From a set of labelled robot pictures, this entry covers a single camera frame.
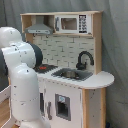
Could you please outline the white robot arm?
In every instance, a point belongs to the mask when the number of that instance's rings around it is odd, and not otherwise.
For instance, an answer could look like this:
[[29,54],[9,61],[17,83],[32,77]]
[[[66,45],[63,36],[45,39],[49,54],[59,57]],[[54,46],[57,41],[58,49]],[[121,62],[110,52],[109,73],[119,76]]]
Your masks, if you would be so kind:
[[10,118],[1,128],[51,128],[40,111],[38,77],[34,70],[42,63],[41,49],[24,42],[13,27],[0,28],[0,76],[8,76],[11,85],[0,93],[10,94]]

